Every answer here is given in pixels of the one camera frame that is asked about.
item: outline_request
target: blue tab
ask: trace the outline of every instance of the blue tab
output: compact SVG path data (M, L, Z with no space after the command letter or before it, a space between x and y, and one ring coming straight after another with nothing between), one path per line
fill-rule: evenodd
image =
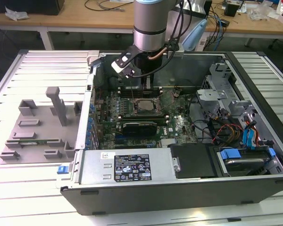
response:
M274 151L274 149L270 147L270 148L268 149L268 151L269 151L270 155L272 156L272 158L274 158L274 157L275 157L275 151Z
M241 158L240 152L237 148L224 149L221 152L222 159L239 159Z
M244 132L243 132L243 138L242 138L244 145L247 143L247 133L248 133L248 130L245 129Z
M59 166L57 174L67 174L68 173L68 166Z
M249 137L247 138L247 147L250 147L251 149L255 149L255 147L252 145L252 139L254 136L254 131L250 129Z
M227 159L228 158L225 151L221 151L220 154L221 154L222 159Z

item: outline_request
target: blue latch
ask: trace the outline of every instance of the blue latch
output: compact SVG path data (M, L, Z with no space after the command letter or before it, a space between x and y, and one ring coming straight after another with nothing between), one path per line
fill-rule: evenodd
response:
M274 157L275 157L275 151L274 151L274 149L270 147L270 148L268 149L268 151L269 151L270 155L272 156L272 158L274 158Z
M241 158L240 152L237 148L224 149L220 152L222 159L239 159Z
M59 166L57 174L67 174L68 172L68 166Z

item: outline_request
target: sticker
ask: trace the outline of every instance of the sticker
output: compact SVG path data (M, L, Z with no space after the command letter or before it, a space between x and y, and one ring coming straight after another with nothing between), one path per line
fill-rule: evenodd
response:
M148 154L115 155L114 166L116 182L152 180Z
M101 152L100 159L113 159L115 152Z

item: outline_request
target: white label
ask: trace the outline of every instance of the white label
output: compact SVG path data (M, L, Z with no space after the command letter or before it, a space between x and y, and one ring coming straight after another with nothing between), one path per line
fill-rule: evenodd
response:
M115 152L101 152L100 159L114 159Z

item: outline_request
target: side panel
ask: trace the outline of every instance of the side panel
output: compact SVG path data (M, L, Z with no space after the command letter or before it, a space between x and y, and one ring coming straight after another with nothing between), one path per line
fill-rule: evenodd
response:
M97 215L257 203L282 190L283 178L98 189L64 187L61 193L79 214Z

